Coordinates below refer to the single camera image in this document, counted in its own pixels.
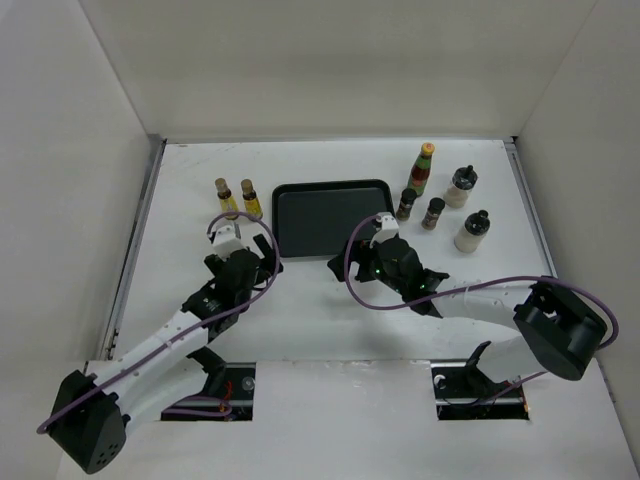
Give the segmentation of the white shaker black lid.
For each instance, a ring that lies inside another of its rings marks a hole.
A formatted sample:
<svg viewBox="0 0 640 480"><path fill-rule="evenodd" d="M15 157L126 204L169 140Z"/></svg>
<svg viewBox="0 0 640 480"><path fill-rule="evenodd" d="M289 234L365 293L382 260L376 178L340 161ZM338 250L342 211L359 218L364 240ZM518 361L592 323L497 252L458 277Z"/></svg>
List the white shaker black lid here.
<svg viewBox="0 0 640 480"><path fill-rule="evenodd" d="M451 178L451 183L443 199L451 208L462 208L478 181L478 174L472 165L459 167Z"/></svg>
<svg viewBox="0 0 640 480"><path fill-rule="evenodd" d="M469 215L454 238L455 247L463 253L473 253L485 238L491 226L489 213L479 210Z"/></svg>

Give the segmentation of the yellow-label oil bottle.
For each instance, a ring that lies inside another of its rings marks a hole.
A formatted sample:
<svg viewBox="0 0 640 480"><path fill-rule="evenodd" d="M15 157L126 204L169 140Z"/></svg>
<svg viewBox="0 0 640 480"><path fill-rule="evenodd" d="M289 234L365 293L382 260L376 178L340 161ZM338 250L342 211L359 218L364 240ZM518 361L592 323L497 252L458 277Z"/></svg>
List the yellow-label oil bottle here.
<svg viewBox="0 0 640 480"><path fill-rule="evenodd" d="M224 178L217 178L215 180L215 187L225 218L228 220L238 219L238 206L226 180Z"/></svg>
<svg viewBox="0 0 640 480"><path fill-rule="evenodd" d="M256 219L261 219L263 217L263 210L252 181L250 179L243 179L241 181L241 190L246 212Z"/></svg>

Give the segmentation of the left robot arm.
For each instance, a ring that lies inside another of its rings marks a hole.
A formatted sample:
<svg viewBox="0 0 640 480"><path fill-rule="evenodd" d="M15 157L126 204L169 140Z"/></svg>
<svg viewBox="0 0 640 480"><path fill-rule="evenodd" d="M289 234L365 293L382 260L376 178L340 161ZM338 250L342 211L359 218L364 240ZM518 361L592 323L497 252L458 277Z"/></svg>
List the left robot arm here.
<svg viewBox="0 0 640 480"><path fill-rule="evenodd" d="M92 373L75 370L61 382L50 417L39 427L86 474L103 470L141 424L164 414L187 415L185 397L214 398L224 387L225 361L210 344L234 326L282 272L272 235L258 234L252 251L233 233L211 236L205 259L213 277L155 333Z"/></svg>

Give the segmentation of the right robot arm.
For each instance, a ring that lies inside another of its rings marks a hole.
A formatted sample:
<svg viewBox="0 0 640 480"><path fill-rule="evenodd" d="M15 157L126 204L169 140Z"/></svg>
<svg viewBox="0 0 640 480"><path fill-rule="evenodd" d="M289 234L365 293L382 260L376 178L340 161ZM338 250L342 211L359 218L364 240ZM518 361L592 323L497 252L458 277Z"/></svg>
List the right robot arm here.
<svg viewBox="0 0 640 480"><path fill-rule="evenodd" d="M328 263L338 281L378 281L400 296L401 308L419 315L466 318L514 331L509 340L481 342L468 358L463 380L475 395L487 395L518 375L550 373L578 381L594 354L617 339L619 325L611 309L579 287L550 276L458 280L424 267L400 237L392 214L363 222L374 226L373 237L351 235ZM353 264L358 266L354 278L349 275Z"/></svg>

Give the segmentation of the black-cap spice jar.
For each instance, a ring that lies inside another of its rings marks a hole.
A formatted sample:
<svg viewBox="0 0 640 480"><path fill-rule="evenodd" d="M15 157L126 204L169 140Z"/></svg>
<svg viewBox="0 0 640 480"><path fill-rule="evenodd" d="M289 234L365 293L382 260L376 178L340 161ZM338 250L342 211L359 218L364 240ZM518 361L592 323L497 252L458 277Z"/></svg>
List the black-cap spice jar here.
<svg viewBox="0 0 640 480"><path fill-rule="evenodd" d="M438 220L444 210L446 203L440 197L434 197L429 201L425 216L421 222L421 226L425 230L434 230Z"/></svg>
<svg viewBox="0 0 640 480"><path fill-rule="evenodd" d="M410 218L413 205L417 199L417 192L412 188L405 188L400 197L399 205L396 210L396 219L398 221L406 221Z"/></svg>

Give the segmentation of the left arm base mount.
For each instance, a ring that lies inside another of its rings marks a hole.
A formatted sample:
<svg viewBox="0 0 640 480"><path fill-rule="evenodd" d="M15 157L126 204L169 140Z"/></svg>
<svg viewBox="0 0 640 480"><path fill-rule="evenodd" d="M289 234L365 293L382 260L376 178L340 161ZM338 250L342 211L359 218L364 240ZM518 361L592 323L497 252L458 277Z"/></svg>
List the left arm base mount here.
<svg viewBox="0 0 640 480"><path fill-rule="evenodd" d="M219 379L165 410L162 421L246 422L253 419L257 365L231 363Z"/></svg>

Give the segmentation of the green-label chili sauce bottle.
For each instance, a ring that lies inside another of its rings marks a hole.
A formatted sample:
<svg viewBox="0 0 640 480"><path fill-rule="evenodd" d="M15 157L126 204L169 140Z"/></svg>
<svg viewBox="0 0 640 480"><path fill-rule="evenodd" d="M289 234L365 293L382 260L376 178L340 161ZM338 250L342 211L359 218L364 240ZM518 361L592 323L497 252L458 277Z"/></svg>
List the green-label chili sauce bottle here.
<svg viewBox="0 0 640 480"><path fill-rule="evenodd" d="M411 168L407 187L416 192L418 197L422 196L430 176L432 157L435 153L435 145L426 142L421 145L419 154Z"/></svg>

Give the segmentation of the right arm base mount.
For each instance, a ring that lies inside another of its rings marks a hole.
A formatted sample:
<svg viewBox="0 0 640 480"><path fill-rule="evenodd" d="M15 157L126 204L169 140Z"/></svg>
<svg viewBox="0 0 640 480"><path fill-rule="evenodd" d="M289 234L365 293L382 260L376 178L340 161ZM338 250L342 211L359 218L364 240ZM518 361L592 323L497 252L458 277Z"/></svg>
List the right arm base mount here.
<svg viewBox="0 0 640 480"><path fill-rule="evenodd" d="M439 420L529 419L521 387L499 396L500 392L511 387L511 383L495 383L478 369L478 361L489 345L489 341L481 343L466 360L431 363L435 409Z"/></svg>

